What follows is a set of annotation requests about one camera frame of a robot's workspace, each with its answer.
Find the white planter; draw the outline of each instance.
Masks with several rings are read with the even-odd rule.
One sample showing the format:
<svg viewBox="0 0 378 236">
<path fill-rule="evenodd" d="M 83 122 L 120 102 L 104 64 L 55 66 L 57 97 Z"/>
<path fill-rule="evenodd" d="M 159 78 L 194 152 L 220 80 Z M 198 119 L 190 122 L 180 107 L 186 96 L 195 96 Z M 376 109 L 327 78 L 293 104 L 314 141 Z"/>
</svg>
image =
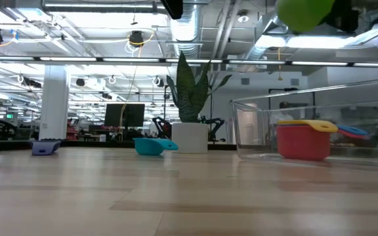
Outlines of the white planter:
<svg viewBox="0 0 378 236">
<path fill-rule="evenodd" d="M 199 123 L 175 123 L 171 139 L 177 144 L 177 153 L 207 153 L 208 125 Z"/>
</svg>

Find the black monitor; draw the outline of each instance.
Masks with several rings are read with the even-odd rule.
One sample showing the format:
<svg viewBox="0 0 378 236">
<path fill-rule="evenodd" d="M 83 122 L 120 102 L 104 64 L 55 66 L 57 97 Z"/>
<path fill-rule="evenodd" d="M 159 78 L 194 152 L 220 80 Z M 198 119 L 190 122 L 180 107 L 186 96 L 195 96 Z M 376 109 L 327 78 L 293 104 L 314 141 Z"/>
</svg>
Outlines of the black monitor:
<svg viewBox="0 0 378 236">
<path fill-rule="evenodd" d="M 124 104 L 108 104 L 104 116 L 104 126 L 118 127 L 121 121 L 121 110 Z M 144 126 L 145 104 L 126 104 L 122 116 L 123 127 Z"/>
</svg>

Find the clear plastic bin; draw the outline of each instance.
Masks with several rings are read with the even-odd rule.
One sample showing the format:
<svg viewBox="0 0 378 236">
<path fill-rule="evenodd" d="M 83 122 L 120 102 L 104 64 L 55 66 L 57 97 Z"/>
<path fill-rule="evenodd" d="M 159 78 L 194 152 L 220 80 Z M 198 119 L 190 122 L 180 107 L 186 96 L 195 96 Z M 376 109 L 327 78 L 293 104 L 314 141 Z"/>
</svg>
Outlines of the clear plastic bin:
<svg viewBox="0 0 378 236">
<path fill-rule="evenodd" d="M 368 95 L 371 90 L 378 92 L 378 81 L 234 100 L 232 109 L 238 155 L 242 159 L 292 165 L 378 167 L 378 101 L 357 102 L 357 100 L 365 100 L 363 98 L 371 98 L 353 96 L 364 91 Z M 352 95 L 351 97 L 356 99 L 348 99 L 352 102 L 347 104 L 333 104 L 336 99 L 345 95 Z M 323 105 L 309 106 L 316 101 Z M 289 102 L 290 106 L 298 107 L 280 109 L 279 104 L 282 102 Z M 331 121 L 336 125 L 348 125 L 365 130 L 368 136 L 363 140 L 349 138 L 339 133 L 331 134 L 330 155 L 324 161 L 284 159 L 278 153 L 276 128 L 278 121 L 291 119 Z"/>
</svg>

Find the snake plant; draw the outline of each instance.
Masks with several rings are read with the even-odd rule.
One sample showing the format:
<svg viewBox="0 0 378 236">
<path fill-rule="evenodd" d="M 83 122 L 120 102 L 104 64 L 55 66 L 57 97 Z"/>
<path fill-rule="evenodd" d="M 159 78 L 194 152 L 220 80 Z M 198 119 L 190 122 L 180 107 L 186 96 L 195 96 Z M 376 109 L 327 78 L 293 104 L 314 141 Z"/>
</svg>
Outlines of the snake plant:
<svg viewBox="0 0 378 236">
<path fill-rule="evenodd" d="M 203 68 L 200 79 L 196 82 L 182 52 L 178 59 L 176 86 L 174 81 L 167 76 L 167 84 L 170 86 L 173 101 L 178 107 L 178 115 L 182 122 L 199 122 L 198 114 L 205 105 L 208 96 L 224 86 L 231 77 L 231 75 L 227 75 L 217 87 L 213 88 L 213 85 L 209 84 L 207 75 L 210 67 L 211 61 Z"/>
</svg>

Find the red container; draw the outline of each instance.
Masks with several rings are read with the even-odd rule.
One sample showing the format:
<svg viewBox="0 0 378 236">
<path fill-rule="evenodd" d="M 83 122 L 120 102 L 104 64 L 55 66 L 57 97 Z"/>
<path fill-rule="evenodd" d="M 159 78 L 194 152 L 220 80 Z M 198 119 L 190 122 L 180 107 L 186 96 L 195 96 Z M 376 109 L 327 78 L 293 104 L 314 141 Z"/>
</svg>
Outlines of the red container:
<svg viewBox="0 0 378 236">
<path fill-rule="evenodd" d="M 329 132 L 308 125 L 280 125 L 277 132 L 278 153 L 286 159 L 322 161 L 329 156 Z"/>
</svg>

